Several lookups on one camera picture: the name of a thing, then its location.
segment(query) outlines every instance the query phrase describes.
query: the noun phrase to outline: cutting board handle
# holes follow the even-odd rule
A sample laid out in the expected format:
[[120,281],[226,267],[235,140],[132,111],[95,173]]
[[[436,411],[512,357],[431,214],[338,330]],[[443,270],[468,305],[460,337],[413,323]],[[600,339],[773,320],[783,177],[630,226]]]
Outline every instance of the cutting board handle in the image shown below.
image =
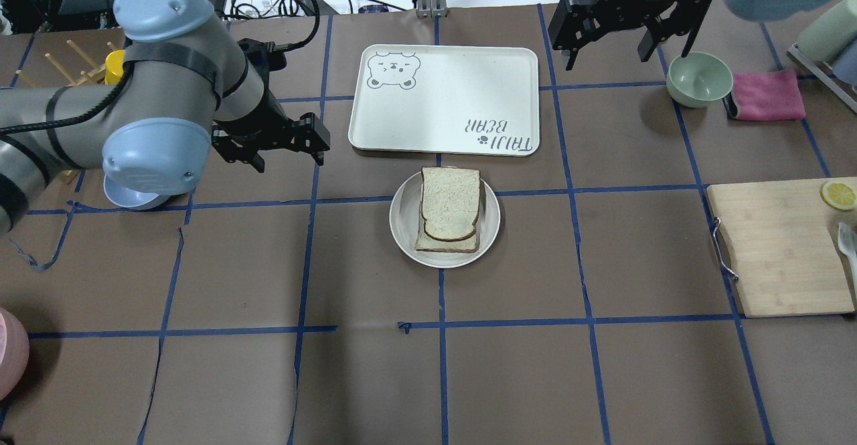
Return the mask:
[[717,261],[720,262],[720,267],[729,273],[729,276],[732,277],[732,281],[737,283],[738,274],[735,271],[732,271],[732,268],[729,268],[726,265],[726,262],[723,262],[723,253],[720,251],[720,241],[717,240],[717,232],[720,231],[720,224],[722,224],[722,220],[720,220],[720,218],[715,218],[714,229],[711,231],[711,240],[714,241],[714,250],[717,253]]

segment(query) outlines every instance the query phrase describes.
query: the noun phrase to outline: mint green bowl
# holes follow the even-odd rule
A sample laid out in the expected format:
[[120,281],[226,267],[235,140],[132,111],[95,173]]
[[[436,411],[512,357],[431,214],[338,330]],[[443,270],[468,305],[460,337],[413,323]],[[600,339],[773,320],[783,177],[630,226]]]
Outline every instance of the mint green bowl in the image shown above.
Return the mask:
[[732,71],[705,52],[676,57],[667,72],[670,97],[685,107],[707,107],[732,92]]

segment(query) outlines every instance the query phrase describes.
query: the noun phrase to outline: pink towel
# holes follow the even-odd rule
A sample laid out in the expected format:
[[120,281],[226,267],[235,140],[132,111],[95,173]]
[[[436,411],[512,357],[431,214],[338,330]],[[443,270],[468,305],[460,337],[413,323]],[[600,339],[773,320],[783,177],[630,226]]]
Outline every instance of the pink towel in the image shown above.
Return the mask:
[[738,73],[732,92],[723,98],[726,113],[738,120],[799,120],[806,110],[795,70]]

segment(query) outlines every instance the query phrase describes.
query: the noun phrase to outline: round plate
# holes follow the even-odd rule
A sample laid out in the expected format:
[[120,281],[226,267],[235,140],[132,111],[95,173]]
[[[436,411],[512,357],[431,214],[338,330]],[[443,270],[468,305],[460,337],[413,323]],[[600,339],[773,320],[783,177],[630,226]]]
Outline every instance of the round plate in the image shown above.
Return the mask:
[[416,262],[432,268],[458,268],[474,262],[491,247],[499,232],[499,202],[490,186],[483,183],[485,199],[480,203],[477,232],[479,249],[475,253],[438,253],[417,251],[417,228],[420,219],[420,201],[422,201],[422,173],[416,173],[404,181],[392,196],[390,204],[390,231],[396,244],[404,253]]

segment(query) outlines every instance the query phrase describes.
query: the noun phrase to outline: bear drawing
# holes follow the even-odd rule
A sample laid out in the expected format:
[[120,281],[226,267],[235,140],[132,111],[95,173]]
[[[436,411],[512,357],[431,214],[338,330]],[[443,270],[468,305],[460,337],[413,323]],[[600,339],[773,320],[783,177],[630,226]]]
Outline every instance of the bear drawing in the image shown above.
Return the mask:
[[374,54],[367,63],[370,78],[366,82],[370,88],[382,85],[398,85],[408,90],[416,85],[416,70],[420,68],[420,59],[414,54]]

